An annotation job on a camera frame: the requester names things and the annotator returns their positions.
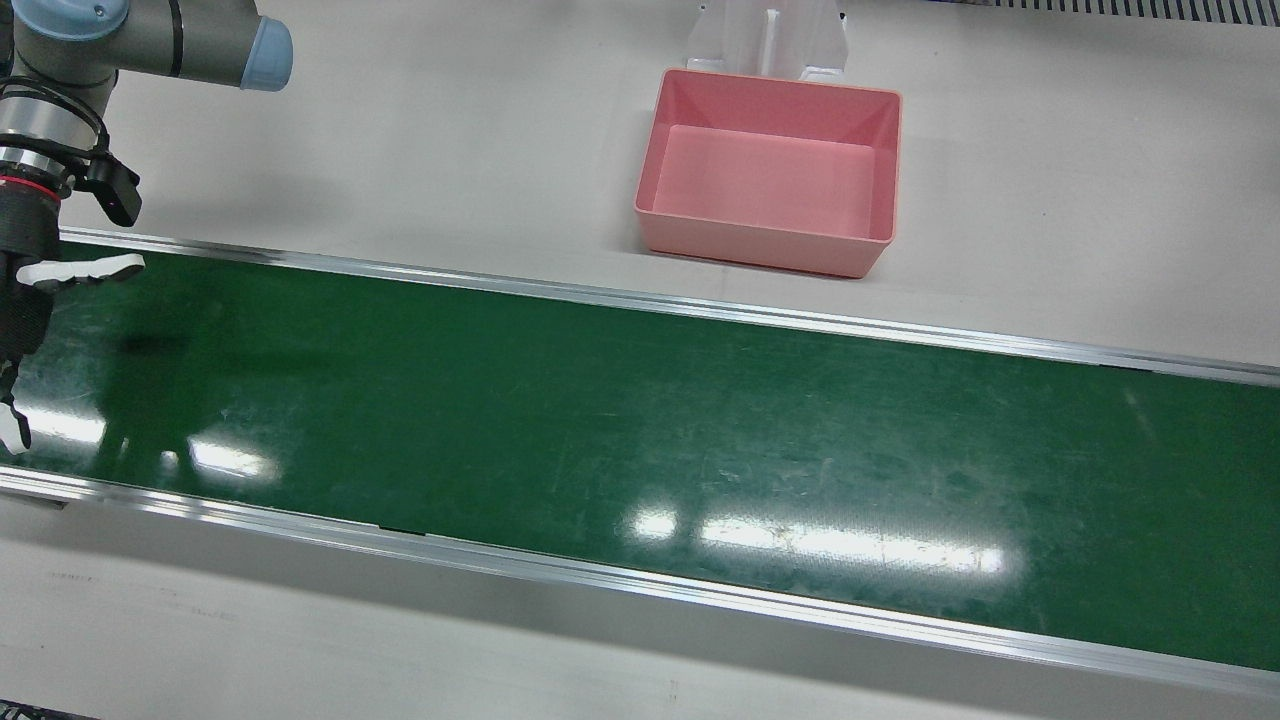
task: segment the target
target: white table surface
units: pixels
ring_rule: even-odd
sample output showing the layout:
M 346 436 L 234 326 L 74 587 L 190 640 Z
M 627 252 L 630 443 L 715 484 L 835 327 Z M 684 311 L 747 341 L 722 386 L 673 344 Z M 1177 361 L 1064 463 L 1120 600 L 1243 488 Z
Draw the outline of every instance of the white table surface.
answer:
M 1275 698 L 4 496 L 0 698 L 104 720 L 1280 712 Z
M 658 256 L 631 211 L 686 0 L 262 0 L 279 95 L 125 76 L 145 234 L 1280 365 L 1280 35 L 854 1 L 905 97 L 899 233 L 841 281 Z M 108 227 L 88 197 L 64 224 Z

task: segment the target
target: pink plastic bin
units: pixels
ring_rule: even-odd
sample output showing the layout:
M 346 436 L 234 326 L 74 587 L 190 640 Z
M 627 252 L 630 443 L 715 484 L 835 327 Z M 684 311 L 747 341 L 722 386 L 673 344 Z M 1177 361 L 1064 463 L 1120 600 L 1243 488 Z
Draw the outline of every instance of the pink plastic bin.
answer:
M 636 192 L 659 252 L 860 278 L 893 240 L 902 97 L 672 69 Z

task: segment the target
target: metal grate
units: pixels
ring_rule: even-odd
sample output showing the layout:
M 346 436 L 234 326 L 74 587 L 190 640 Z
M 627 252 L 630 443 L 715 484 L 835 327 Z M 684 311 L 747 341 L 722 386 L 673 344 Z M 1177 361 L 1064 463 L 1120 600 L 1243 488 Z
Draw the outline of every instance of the metal grate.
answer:
M 1280 27 L 1277 0 L 961 0 L 973 5 Z

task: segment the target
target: green conveyor belt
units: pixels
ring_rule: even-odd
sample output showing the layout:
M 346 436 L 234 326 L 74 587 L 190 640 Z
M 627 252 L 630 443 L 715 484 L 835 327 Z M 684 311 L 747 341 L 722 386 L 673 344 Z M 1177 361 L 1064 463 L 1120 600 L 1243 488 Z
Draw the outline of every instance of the green conveyor belt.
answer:
M 60 299 L 20 465 L 1280 670 L 1280 389 L 147 263 Z

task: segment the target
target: cable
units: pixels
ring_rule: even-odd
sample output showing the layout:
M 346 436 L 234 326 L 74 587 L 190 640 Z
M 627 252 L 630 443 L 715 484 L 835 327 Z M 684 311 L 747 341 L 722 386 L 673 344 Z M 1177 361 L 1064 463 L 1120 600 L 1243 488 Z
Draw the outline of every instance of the cable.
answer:
M 111 136 L 106 132 L 106 123 L 102 120 L 102 115 L 79 97 L 64 92 L 42 79 L 27 76 L 6 76 L 0 78 L 0 91 L 10 86 L 32 90 L 46 102 L 56 105 L 83 120 L 84 124 L 93 129 L 93 135 L 96 136 L 93 150 L 105 150 L 111 143 Z

